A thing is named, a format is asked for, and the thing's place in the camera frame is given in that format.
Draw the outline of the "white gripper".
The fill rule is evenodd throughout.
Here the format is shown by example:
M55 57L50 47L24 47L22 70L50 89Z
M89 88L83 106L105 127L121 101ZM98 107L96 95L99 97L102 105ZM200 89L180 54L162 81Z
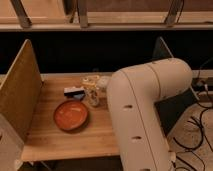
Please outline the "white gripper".
M110 76L89 75L82 79L84 87L97 87L101 91L105 91L110 81Z

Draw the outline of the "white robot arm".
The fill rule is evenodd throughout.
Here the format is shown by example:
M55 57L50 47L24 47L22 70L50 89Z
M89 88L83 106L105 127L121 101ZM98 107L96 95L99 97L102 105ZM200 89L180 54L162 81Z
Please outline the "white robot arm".
M124 171L174 171L172 153L155 103L179 95L192 82L183 60L167 58L122 68L107 82L83 78L83 85L105 89Z

